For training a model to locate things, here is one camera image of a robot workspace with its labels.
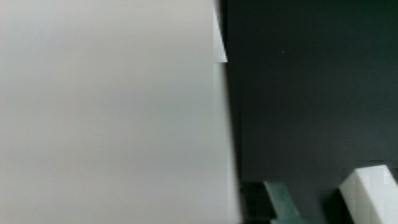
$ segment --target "white object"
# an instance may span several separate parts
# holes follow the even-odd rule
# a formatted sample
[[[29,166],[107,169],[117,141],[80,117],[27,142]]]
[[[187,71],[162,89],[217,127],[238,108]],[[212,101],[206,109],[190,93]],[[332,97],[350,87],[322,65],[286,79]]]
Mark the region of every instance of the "white object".
[[[398,185],[387,166],[357,169],[340,190],[356,224],[396,224]]]
[[[228,62],[226,56],[226,48],[222,43],[222,36],[220,36],[220,26],[219,26],[219,18],[213,11],[213,49],[215,49],[215,62]]]
[[[2,224],[238,223],[212,10],[2,1]]]

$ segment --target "white panel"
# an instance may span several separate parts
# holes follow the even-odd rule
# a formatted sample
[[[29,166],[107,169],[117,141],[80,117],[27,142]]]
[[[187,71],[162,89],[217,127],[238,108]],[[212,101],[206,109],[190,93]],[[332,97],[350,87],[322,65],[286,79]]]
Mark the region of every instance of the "white panel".
[[[2,1],[0,223],[231,223],[204,2]]]

